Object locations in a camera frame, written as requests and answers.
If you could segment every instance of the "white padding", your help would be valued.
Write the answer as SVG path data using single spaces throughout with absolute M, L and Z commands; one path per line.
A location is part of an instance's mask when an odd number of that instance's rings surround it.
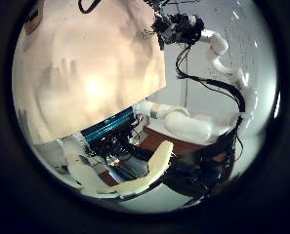
M 106 186 L 95 170 L 82 163 L 77 154 L 68 154 L 66 157 L 67 169 L 71 176 L 81 184 L 81 193 L 95 198 L 113 198 L 111 194 L 99 194 L 97 188 Z
M 122 182 L 109 188 L 98 189 L 98 193 L 127 196 L 138 194 L 149 188 L 168 169 L 174 144 L 164 140 L 148 161 L 148 174 L 144 177 Z

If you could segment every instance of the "black cable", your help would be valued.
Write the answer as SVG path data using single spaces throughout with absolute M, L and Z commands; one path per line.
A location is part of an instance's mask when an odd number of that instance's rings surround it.
M 134 131 L 137 134 L 138 140 L 141 140 L 141 136 L 139 135 L 139 133 L 135 129 L 133 129 L 132 131 Z
M 212 88 L 208 87 L 207 85 L 205 85 L 203 82 L 200 82 L 200 81 L 198 81 L 198 82 L 199 82 L 202 86 L 204 86 L 205 88 L 207 88 L 207 89 L 209 89 L 209 90 L 211 90 L 211 91 L 214 91 L 214 92 L 217 92 L 217 93 L 220 93 L 220 94 L 222 94 L 222 95 L 225 95 L 225 96 L 228 96 L 228 97 L 232 98 L 232 99 L 235 101 L 235 103 L 237 104 L 237 106 L 239 107 L 239 101 L 238 101 L 234 96 L 229 95 L 229 94 L 227 94 L 227 93 L 225 93 L 225 92 L 222 92 L 222 91 L 218 91 L 218 90 L 212 89 Z
M 207 85 L 205 85 L 205 84 L 202 82 L 202 81 L 207 81 L 207 79 L 202 79 L 202 78 L 200 78 L 200 77 L 196 77 L 196 76 L 190 76 L 190 75 L 187 75 L 187 74 L 185 74 L 184 72 L 182 72 L 182 71 L 180 70 L 180 65 L 181 65 L 181 63 L 183 62 L 183 60 L 188 56 L 190 50 L 191 50 L 191 46 L 188 46 L 187 48 L 185 48 L 185 49 L 184 49 L 184 50 L 183 50 L 183 51 L 178 55 L 178 58 L 177 58 L 177 62 L 176 62 L 176 70 L 177 70 L 177 72 L 179 73 L 179 75 L 181 76 L 181 78 L 189 78 L 189 79 L 191 79 L 191 80 L 194 80 L 194 81 L 196 81 L 196 82 L 199 82 L 202 86 L 204 86 L 205 88 L 207 88 L 207 89 L 209 89 L 209 90 L 211 90 L 211 91 L 214 91 L 214 92 L 217 92 L 217 93 L 223 94 L 223 95 L 225 95 L 225 96 L 227 96 L 227 97 L 229 97 L 229 98 L 232 98 L 232 99 L 236 102 L 238 108 L 240 108 L 239 101 L 234 97 L 234 95 L 229 95 L 229 94 L 227 94 L 227 93 L 225 93 L 225 92 L 222 92 L 222 91 L 218 91 L 218 90 L 212 89 L 212 88 L 208 87 Z
M 97 6 L 98 4 L 102 1 L 102 0 L 94 0 L 94 2 L 92 3 L 92 5 L 87 9 L 85 10 L 83 8 L 83 5 L 82 5 L 82 1 L 83 0 L 78 0 L 78 8 L 80 10 L 80 12 L 82 14 L 90 14 Z
M 239 138 L 238 134 L 236 134 L 236 138 L 237 138 L 237 140 L 239 141 L 239 143 L 240 143 L 240 145 L 241 145 L 241 152 L 240 152 L 239 157 L 237 157 L 237 159 L 235 159 L 234 162 L 237 162 L 237 161 L 241 158 L 242 153 L 243 153 L 243 148 L 244 148 L 244 147 L 243 147 L 243 143 L 242 143 L 241 139 Z

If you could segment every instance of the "large white panel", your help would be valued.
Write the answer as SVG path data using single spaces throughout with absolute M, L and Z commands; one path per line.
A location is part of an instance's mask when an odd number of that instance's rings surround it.
M 27 113 L 33 143 L 88 128 L 165 86 L 157 38 L 141 35 L 152 23 L 143 0 L 102 1 L 89 15 L 72 0 L 45 1 L 13 67 L 16 110 Z

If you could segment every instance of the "black frame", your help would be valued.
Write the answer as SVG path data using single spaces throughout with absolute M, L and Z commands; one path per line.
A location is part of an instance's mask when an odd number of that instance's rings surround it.
M 290 0 L 256 1 L 275 41 L 281 109 L 254 165 L 221 195 L 173 214 L 120 214 L 89 204 L 35 159 L 12 102 L 12 58 L 35 1 L 0 1 L 0 233 L 251 233 L 290 228 Z

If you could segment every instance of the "cream plastic cover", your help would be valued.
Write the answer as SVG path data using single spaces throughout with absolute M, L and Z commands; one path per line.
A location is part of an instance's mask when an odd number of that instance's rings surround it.
M 21 32 L 13 65 L 16 111 L 34 144 L 95 125 L 166 85 L 156 36 L 141 36 L 152 23 L 143 0 L 103 0 L 89 15 L 73 0 L 45 1 L 38 28 Z
M 108 188 L 98 189 L 101 194 L 127 196 L 144 192 L 151 184 L 156 182 L 168 169 L 174 144 L 164 140 L 147 163 L 148 174 L 134 180 L 125 181 Z

